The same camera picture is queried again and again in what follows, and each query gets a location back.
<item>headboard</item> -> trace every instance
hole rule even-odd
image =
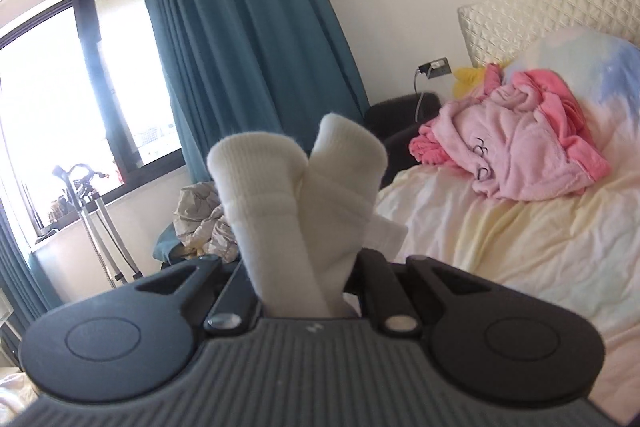
[[[640,0],[485,0],[458,8],[474,66],[509,60],[533,41],[582,25],[640,46]]]

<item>pink robe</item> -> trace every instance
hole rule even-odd
[[[492,198],[542,201],[584,189],[610,172],[577,100],[553,71],[515,73],[500,85],[487,68],[482,92],[449,102],[410,145],[423,164],[458,166]]]

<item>power outlet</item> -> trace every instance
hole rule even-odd
[[[451,72],[447,57],[438,58],[431,62],[425,62],[418,68],[418,70],[420,73],[426,74],[429,78],[436,78],[437,76],[442,76],[443,74],[449,74]]]

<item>window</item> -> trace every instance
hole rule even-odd
[[[94,184],[105,202],[184,165],[143,0],[67,0],[0,38],[0,123],[0,177],[16,178],[10,204],[36,235],[63,194],[55,165],[108,174]]]

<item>dark window frame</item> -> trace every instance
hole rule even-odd
[[[111,154],[124,182],[121,186],[102,194],[104,203],[111,203],[111,201],[121,198],[132,190],[136,190],[182,167],[185,165],[184,157],[182,156],[182,149],[178,149],[147,165],[142,165],[140,154],[137,150],[132,150],[132,139],[129,127],[124,120],[115,93],[110,86],[108,74],[104,69],[104,64],[98,51],[98,43],[101,38],[95,0],[63,0],[54,4],[19,25],[17,28],[14,28],[6,35],[1,36],[0,49],[47,19],[69,8],[72,8],[74,11],[76,29],[78,30],[78,37],[84,56],[84,64],[95,100],[100,109],[100,116],[104,123],[107,142],[109,143]],[[35,209],[30,205],[29,201],[25,201],[23,198],[23,203],[30,214],[35,213]],[[61,229],[78,219],[77,216],[72,216],[71,218],[65,216],[65,218],[63,223],[60,223],[58,226],[53,225],[53,227],[51,225],[40,227],[34,222],[33,226],[37,236],[44,237],[48,235],[52,229]]]

